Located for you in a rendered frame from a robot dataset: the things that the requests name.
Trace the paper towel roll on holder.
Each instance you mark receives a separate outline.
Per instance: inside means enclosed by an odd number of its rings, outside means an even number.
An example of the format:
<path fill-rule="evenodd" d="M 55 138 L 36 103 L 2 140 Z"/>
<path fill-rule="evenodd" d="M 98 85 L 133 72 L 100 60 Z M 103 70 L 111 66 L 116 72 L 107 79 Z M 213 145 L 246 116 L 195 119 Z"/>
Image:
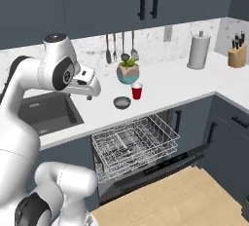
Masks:
<path fill-rule="evenodd" d="M 210 35 L 205 35 L 202 30 L 192 38 L 190 56 L 187 66 L 194 70 L 203 69 L 207 59 L 210 44 Z"/>

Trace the hanging grey ladle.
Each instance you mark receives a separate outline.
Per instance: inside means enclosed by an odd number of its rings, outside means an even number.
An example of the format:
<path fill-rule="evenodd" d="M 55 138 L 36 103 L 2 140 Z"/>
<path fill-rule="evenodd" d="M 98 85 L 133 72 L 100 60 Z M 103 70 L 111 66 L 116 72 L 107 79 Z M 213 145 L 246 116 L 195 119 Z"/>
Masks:
<path fill-rule="evenodd" d="M 125 34 L 122 33 L 122 45 L 125 44 L 125 38 L 124 37 L 125 37 Z M 121 54 L 121 59 L 122 60 L 127 61 L 127 60 L 129 60 L 129 58 L 130 58 L 129 54 L 126 54 L 125 52 L 122 52 L 122 54 Z"/>

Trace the grey wall outlet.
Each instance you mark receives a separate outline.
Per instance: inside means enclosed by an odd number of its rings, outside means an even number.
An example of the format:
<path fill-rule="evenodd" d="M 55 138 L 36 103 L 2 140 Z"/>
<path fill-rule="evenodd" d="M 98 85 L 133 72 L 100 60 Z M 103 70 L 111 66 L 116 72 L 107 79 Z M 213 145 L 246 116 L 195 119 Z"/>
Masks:
<path fill-rule="evenodd" d="M 168 25 L 164 28 L 164 36 L 163 36 L 163 41 L 164 42 L 169 42 L 171 40 L 172 37 L 172 29 L 173 26 L 172 25 Z"/>

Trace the red plastic cup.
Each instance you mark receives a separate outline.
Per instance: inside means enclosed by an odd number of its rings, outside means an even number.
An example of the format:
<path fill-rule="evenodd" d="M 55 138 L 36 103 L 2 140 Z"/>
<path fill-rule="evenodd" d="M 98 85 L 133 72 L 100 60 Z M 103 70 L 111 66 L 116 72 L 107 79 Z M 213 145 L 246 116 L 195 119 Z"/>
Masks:
<path fill-rule="evenodd" d="M 139 99 L 142 94 L 143 85 L 141 83 L 134 83 L 131 85 L 132 97 L 134 99 Z"/>

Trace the dark blue drawer front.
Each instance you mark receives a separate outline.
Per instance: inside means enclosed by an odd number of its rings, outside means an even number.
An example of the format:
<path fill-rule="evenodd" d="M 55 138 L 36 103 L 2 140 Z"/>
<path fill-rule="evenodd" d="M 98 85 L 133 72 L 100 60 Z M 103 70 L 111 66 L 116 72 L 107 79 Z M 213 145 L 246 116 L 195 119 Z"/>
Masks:
<path fill-rule="evenodd" d="M 231 126 L 249 132 L 249 129 L 244 129 L 231 119 L 231 117 L 239 117 L 241 121 L 249 123 L 249 113 L 244 112 L 216 95 L 213 96 L 212 111 L 216 116 Z"/>

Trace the dark dishwasher door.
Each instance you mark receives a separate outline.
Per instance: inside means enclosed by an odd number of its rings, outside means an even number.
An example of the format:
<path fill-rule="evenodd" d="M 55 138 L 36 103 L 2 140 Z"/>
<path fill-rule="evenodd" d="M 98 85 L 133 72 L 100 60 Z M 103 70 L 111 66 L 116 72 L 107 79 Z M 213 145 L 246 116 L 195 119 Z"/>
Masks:
<path fill-rule="evenodd" d="M 118 199 L 143 186 L 161 180 L 188 166 L 195 166 L 196 162 L 204 157 L 206 144 L 182 153 L 169 160 L 163 161 L 147 169 L 132 171 L 124 174 L 117 180 L 108 180 L 98 185 L 99 204 L 101 206 Z"/>

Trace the wooden knife block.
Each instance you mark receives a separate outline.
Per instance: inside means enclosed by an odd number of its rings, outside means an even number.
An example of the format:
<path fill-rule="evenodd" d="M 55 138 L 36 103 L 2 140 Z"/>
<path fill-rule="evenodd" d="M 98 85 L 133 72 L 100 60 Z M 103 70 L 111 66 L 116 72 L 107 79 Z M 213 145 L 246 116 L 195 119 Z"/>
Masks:
<path fill-rule="evenodd" d="M 238 49 L 229 50 L 228 66 L 241 68 L 246 64 L 247 45 L 243 44 Z"/>

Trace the hanging grey fork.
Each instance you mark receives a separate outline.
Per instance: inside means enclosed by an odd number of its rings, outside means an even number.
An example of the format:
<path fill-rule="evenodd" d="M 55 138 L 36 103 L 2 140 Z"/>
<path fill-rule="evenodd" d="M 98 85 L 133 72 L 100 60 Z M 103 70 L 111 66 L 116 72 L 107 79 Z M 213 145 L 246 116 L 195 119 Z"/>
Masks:
<path fill-rule="evenodd" d="M 113 59 L 114 62 L 116 62 L 117 61 L 116 33 L 113 33 L 113 44 L 114 44 Z"/>

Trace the dark blue base cupboard door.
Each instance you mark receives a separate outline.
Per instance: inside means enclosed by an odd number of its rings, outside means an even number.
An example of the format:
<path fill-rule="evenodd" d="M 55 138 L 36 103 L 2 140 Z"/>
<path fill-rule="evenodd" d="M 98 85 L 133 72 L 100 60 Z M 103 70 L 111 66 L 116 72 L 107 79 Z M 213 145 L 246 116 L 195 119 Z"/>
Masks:
<path fill-rule="evenodd" d="M 178 134 L 180 137 L 176 140 L 178 144 L 177 151 L 172 154 L 176 157 L 182 153 L 197 148 L 202 144 L 203 136 L 209 117 L 212 97 L 205 97 L 178 107 L 169 111 L 168 124 L 175 130 L 177 115 L 175 111 L 181 110 L 181 123 Z"/>
<path fill-rule="evenodd" d="M 249 136 L 213 115 L 215 124 L 201 166 L 241 205 L 249 195 Z"/>

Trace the dark blue sink cupboard front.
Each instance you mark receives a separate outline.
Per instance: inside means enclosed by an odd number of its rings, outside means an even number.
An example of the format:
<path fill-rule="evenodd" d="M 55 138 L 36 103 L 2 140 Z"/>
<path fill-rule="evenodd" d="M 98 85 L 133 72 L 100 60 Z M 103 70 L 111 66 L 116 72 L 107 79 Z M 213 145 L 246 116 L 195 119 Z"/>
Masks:
<path fill-rule="evenodd" d="M 27 178 L 27 192 L 31 192 L 36 187 L 34 173 L 35 170 L 44 162 L 60 162 L 95 170 L 90 136 L 68 141 L 61 145 L 41 151 L 29 177 Z"/>

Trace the potted plant in teal pot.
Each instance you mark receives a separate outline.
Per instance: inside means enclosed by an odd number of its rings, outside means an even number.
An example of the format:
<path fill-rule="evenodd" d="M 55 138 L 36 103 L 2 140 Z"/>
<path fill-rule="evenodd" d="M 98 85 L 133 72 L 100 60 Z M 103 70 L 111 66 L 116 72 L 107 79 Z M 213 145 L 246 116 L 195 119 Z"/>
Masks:
<path fill-rule="evenodd" d="M 139 78 L 139 65 L 133 58 L 122 60 L 117 67 L 117 77 L 123 84 L 133 84 Z"/>

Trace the hanging dark spatula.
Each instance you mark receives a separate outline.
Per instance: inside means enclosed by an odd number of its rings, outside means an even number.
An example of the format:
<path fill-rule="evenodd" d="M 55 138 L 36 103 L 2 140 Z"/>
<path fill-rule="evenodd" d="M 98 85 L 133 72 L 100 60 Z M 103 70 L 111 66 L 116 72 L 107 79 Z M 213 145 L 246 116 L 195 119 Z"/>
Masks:
<path fill-rule="evenodd" d="M 108 64 L 111 64 L 112 59 L 111 59 L 111 53 L 109 50 L 109 39 L 108 39 L 108 34 L 105 35 L 106 38 L 106 61 Z"/>

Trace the hanging grey spoon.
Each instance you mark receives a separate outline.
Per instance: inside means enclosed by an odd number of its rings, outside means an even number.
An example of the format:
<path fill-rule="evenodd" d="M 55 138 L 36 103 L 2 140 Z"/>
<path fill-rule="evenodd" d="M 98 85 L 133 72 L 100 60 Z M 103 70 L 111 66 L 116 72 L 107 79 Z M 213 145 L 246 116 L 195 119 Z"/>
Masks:
<path fill-rule="evenodd" d="M 138 52 L 134 49 L 134 30 L 131 31 L 131 57 L 134 58 L 135 60 L 139 59 L 139 54 Z"/>

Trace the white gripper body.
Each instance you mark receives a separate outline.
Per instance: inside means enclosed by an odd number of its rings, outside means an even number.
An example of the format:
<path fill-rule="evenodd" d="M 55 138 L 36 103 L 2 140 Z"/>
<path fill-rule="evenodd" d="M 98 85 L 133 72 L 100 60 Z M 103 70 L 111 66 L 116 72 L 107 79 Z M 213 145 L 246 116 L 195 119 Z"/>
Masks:
<path fill-rule="evenodd" d="M 101 86 L 95 74 L 89 76 L 76 75 L 70 83 L 69 88 L 73 94 L 99 96 L 101 92 Z"/>

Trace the dark sink basin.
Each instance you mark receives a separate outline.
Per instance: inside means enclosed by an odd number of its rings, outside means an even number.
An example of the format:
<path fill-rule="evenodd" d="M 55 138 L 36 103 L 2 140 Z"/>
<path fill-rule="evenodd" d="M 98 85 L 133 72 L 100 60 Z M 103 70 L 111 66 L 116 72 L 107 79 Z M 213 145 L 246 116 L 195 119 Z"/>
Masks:
<path fill-rule="evenodd" d="M 84 122 L 70 95 L 56 92 L 25 98 L 18 116 L 39 135 L 58 132 Z"/>

